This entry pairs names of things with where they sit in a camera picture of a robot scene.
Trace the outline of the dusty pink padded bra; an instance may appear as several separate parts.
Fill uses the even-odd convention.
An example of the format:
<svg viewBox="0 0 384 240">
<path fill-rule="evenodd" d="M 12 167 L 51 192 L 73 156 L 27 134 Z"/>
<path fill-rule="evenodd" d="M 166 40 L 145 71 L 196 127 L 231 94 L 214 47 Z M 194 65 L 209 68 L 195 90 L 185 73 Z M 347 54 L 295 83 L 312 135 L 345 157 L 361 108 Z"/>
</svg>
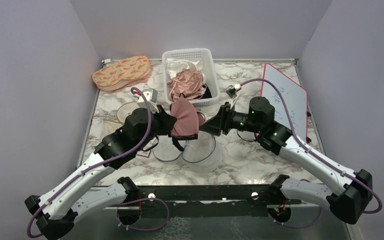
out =
<svg viewBox="0 0 384 240">
<path fill-rule="evenodd" d="M 197 111 L 194 105 L 184 97 L 180 97 L 170 106 L 171 116 L 176 122 L 170 132 L 173 145 L 181 152 L 185 149 L 180 141 L 197 140 L 200 126 L 205 121 L 205 116 Z"/>
</svg>

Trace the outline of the white mesh laundry bag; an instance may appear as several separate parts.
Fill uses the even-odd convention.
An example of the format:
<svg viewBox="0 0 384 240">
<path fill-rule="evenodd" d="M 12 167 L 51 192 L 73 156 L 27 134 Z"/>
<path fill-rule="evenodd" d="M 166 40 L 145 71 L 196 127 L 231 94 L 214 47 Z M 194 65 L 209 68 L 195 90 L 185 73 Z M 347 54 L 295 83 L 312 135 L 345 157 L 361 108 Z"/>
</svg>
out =
<svg viewBox="0 0 384 240">
<path fill-rule="evenodd" d="M 168 165 L 185 165 L 196 173 L 210 173 L 223 161 L 223 151 L 214 135 L 200 131 L 198 139 L 180 140 L 183 151 L 176 148 L 172 138 L 161 136 L 154 141 L 152 155 L 161 163 Z"/>
</svg>

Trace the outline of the pink lace bra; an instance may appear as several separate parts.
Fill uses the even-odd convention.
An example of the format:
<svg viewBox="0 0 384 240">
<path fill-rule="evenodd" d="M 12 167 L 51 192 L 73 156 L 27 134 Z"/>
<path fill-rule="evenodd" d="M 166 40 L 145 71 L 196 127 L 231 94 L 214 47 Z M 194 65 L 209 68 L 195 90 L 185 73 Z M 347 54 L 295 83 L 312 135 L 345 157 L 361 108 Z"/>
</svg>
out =
<svg viewBox="0 0 384 240">
<path fill-rule="evenodd" d="M 202 85 L 205 78 L 201 71 L 184 69 L 167 83 L 168 99 L 176 102 L 180 98 L 198 100 L 202 97 Z"/>
</svg>

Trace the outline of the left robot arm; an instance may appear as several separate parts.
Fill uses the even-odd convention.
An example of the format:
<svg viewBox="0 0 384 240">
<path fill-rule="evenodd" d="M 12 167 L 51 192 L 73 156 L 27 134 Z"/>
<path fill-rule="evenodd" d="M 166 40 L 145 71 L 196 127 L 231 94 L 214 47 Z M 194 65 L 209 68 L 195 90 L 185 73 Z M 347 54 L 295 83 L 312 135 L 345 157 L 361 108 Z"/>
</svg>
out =
<svg viewBox="0 0 384 240">
<path fill-rule="evenodd" d="M 139 188 L 130 177 L 121 177 L 115 184 L 96 192 L 90 189 L 133 160 L 151 140 L 170 134 L 176 121 L 161 105 L 156 112 L 143 107 L 135 109 L 123 126 L 105 136 L 88 159 L 63 182 L 41 196 L 31 195 L 24 201 L 32 215 L 27 236 L 35 238 L 31 228 L 36 224 L 37 237 L 58 240 L 93 212 L 116 204 L 129 206 L 141 202 Z"/>
</svg>

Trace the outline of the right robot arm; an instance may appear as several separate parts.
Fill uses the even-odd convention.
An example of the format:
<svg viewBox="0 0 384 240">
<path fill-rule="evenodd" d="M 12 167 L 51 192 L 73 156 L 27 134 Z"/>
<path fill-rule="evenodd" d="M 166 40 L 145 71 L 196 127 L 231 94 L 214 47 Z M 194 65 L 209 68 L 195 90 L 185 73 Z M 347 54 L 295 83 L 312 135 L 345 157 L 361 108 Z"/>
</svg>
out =
<svg viewBox="0 0 384 240">
<path fill-rule="evenodd" d="M 356 224 L 374 196 L 372 175 L 364 169 L 356 172 L 336 163 L 274 118 L 275 107 L 258 96 L 250 100 L 248 113 L 237 112 L 226 102 L 199 129 L 214 136 L 227 135 L 230 130 L 254 133 L 256 142 L 265 150 L 293 161 L 321 181 L 311 183 L 281 174 L 261 197 L 276 204 L 288 200 L 312 203 L 329 208 L 347 224 Z"/>
</svg>

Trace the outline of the black garment in basket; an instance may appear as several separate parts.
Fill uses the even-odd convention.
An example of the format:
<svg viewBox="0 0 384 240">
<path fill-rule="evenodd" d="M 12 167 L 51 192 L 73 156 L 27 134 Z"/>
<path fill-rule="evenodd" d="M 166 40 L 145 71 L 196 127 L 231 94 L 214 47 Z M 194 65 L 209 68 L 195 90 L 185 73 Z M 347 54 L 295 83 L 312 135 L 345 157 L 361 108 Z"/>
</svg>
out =
<svg viewBox="0 0 384 240">
<path fill-rule="evenodd" d="M 201 87 L 201 99 L 210 99 L 212 98 L 211 90 L 206 84 L 203 84 Z"/>
</svg>

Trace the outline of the red white small box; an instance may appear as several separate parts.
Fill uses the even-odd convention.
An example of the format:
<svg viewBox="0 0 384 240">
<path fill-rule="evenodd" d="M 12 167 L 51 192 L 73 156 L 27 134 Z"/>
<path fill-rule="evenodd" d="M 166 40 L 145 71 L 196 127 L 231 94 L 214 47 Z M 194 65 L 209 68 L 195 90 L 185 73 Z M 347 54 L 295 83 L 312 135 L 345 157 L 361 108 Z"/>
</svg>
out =
<svg viewBox="0 0 384 240">
<path fill-rule="evenodd" d="M 142 158 L 149 158 L 150 155 L 151 155 L 151 150 L 149 150 L 149 151 L 138 151 L 136 153 L 137 157 L 142 157 Z"/>
</svg>

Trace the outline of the embroidery hoop with cloth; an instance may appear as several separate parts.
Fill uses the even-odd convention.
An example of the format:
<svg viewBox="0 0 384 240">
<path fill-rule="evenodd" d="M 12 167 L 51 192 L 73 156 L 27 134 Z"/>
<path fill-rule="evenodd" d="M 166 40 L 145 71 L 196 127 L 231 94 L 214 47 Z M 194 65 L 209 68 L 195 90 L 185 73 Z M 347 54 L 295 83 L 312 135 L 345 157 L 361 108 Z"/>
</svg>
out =
<svg viewBox="0 0 384 240">
<path fill-rule="evenodd" d="M 104 119 L 104 123 L 124 125 L 126 117 L 131 115 L 139 105 L 135 101 L 127 102 L 121 105 L 115 113 L 115 118 Z"/>
</svg>

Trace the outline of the white satin garment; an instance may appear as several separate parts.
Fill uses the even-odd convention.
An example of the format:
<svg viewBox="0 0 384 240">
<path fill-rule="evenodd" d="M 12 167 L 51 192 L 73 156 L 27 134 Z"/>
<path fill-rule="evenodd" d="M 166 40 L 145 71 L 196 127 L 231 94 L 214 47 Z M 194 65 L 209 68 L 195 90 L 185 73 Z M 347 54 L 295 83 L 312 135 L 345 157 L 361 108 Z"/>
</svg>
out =
<svg viewBox="0 0 384 240">
<path fill-rule="evenodd" d="M 176 77 L 177 73 L 183 70 L 202 71 L 204 64 L 201 60 L 191 61 L 186 59 L 167 58 L 165 60 L 166 73 L 169 79 L 172 80 Z"/>
</svg>

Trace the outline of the carrot pattern pouch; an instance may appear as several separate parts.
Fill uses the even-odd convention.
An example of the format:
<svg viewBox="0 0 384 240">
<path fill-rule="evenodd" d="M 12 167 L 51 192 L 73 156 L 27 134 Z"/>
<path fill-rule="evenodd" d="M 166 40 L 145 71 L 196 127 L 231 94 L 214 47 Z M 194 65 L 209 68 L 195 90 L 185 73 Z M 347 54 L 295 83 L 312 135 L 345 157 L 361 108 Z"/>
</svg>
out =
<svg viewBox="0 0 384 240">
<path fill-rule="evenodd" d="M 115 91 L 146 83 L 152 65 L 147 56 L 137 55 L 113 63 L 92 74 L 92 81 L 102 91 Z"/>
</svg>

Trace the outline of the white plastic basket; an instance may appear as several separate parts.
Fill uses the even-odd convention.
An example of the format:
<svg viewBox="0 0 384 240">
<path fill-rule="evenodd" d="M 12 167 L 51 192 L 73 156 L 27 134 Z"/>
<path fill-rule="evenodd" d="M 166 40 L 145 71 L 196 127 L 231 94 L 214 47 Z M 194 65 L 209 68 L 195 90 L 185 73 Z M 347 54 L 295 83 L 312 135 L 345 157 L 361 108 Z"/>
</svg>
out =
<svg viewBox="0 0 384 240">
<path fill-rule="evenodd" d="M 168 104 L 185 99 L 209 106 L 221 96 L 215 63 L 207 48 L 169 50 L 162 54 L 164 98 Z"/>
</svg>

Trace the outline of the white wall plug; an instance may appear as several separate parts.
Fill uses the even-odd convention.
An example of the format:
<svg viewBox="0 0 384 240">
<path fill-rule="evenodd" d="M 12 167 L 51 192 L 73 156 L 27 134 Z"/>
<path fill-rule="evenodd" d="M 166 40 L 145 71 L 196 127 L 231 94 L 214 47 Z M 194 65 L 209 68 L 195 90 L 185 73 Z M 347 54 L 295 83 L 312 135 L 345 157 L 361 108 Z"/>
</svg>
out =
<svg viewBox="0 0 384 240">
<path fill-rule="evenodd" d="M 104 59 L 101 61 L 103 65 L 109 64 L 112 60 L 110 58 Z"/>
</svg>

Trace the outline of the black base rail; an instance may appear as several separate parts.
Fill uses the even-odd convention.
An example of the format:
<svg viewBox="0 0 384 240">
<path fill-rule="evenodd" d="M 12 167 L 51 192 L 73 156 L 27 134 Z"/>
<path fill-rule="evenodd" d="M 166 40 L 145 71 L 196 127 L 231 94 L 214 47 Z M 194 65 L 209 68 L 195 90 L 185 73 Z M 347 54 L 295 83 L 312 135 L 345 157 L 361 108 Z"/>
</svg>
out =
<svg viewBox="0 0 384 240">
<path fill-rule="evenodd" d="M 268 184 L 246 185 L 140 185 L 141 203 L 115 206 L 121 218 L 266 217 L 267 209 L 299 205 Z"/>
</svg>

